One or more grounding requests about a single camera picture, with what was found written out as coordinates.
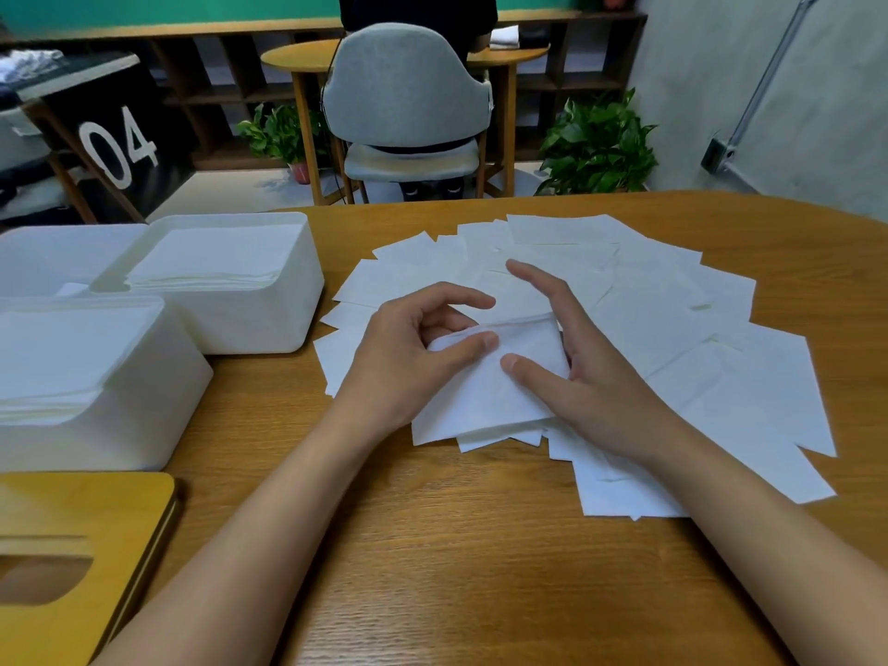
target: green plant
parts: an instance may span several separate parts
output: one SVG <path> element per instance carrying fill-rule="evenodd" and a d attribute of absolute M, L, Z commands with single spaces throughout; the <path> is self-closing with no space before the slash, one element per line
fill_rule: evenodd
<path fill-rule="evenodd" d="M 567 101 L 543 141 L 542 168 L 549 169 L 549 178 L 537 194 L 643 190 L 642 183 L 657 165 L 647 142 L 656 126 L 642 126 L 629 109 L 634 95 L 633 88 L 617 102 Z"/>
<path fill-rule="evenodd" d="M 321 142 L 321 133 L 326 130 L 323 120 L 316 111 L 311 112 L 312 135 Z M 241 137 L 250 140 L 253 156 L 281 159 L 285 163 L 299 163 L 305 160 L 305 144 L 299 128 L 299 114 L 293 105 L 278 105 L 265 114 L 265 103 L 256 108 L 253 120 L 246 119 L 237 124 Z M 316 144 L 319 155 L 323 144 Z"/>

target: black shirt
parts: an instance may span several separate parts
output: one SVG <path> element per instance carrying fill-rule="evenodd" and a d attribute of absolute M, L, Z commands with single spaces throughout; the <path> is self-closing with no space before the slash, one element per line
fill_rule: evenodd
<path fill-rule="evenodd" d="M 496 25 L 496 0 L 339 0 L 348 32 L 374 23 L 409 23 L 444 36 L 462 62 L 476 37 Z"/>

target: chair seat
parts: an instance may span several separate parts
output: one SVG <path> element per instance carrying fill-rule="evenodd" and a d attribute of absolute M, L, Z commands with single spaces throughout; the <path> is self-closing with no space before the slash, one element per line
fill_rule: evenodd
<path fill-rule="evenodd" d="M 478 143 L 430 154 L 389 154 L 353 144 L 345 156 L 345 174 L 367 182 L 420 182 L 472 175 L 478 169 Z"/>

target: oval wooden table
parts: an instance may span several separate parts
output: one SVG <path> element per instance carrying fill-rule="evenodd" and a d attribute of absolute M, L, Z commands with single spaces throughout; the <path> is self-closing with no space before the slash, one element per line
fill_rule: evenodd
<path fill-rule="evenodd" d="M 806 509 L 888 566 L 888 226 L 788 200 L 667 191 L 308 208 L 330 297 L 374 247 L 507 213 L 609 213 L 758 281 L 754 322 L 808 337 L 839 457 Z M 315 322 L 310 339 L 331 329 Z M 155 593 L 330 403 L 310 343 L 212 360 L 167 470 L 185 511 Z M 791 663 L 688 519 L 584 518 L 570 465 L 507 441 L 373 453 L 285 629 L 283 663 Z"/>
<path fill-rule="evenodd" d="M 262 54 L 262 62 L 268 66 L 286 70 L 293 74 L 293 89 L 296 92 L 296 109 L 299 111 L 299 124 L 302 129 L 302 139 L 305 140 L 305 160 L 308 165 L 308 174 L 312 180 L 312 196 L 315 205 L 328 205 L 335 203 L 343 197 L 341 191 L 333 191 L 325 196 L 321 190 L 321 175 L 318 171 L 318 161 L 315 154 L 315 142 L 312 139 L 308 125 L 308 101 L 305 97 L 305 75 L 316 74 L 321 86 L 327 80 L 327 73 L 333 63 L 333 55 L 339 40 L 318 40 L 317 42 L 303 42 L 289 44 L 266 51 Z M 495 196 L 513 196 L 515 194 L 515 110 L 518 97 L 518 63 L 534 60 L 545 56 L 549 49 L 484 49 L 480 53 L 469 54 L 466 66 L 469 70 L 488 69 L 492 73 L 494 84 L 498 85 L 499 93 L 496 96 L 496 109 L 500 141 L 499 147 L 503 151 L 503 158 L 485 172 L 485 179 L 492 178 L 500 170 L 503 170 L 503 189 L 500 191 L 493 185 L 486 183 L 486 190 Z M 333 144 L 333 154 L 336 156 L 337 165 L 342 167 L 342 152 L 339 142 Z M 350 195 L 352 186 L 346 183 L 345 192 Z M 366 192 L 363 191 L 364 202 L 367 202 Z"/>

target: white container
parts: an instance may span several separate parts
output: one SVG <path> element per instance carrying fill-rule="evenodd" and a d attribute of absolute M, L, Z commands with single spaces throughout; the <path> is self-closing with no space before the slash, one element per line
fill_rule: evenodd
<path fill-rule="evenodd" d="M 212 369 L 159 297 L 7 301 L 4 311 L 150 306 L 159 311 L 79 413 L 41 425 L 0 422 L 0 472 L 160 470 L 212 378 Z M 65 331 L 60 323 L 60 333 Z M 21 350 L 0 346 L 1 351 Z"/>
<path fill-rule="evenodd" d="M 0 297 L 54 296 L 89 285 L 147 224 L 23 226 L 0 235 Z"/>
<path fill-rule="evenodd" d="M 303 345 L 324 279 L 308 217 L 301 212 L 254 215 L 173 215 L 152 223 L 132 247 L 90 286 L 96 294 L 130 290 L 132 271 L 164 235 L 175 229 L 298 224 L 302 231 L 280 275 L 254 290 L 156 290 L 176 309 L 205 355 L 293 352 Z"/>

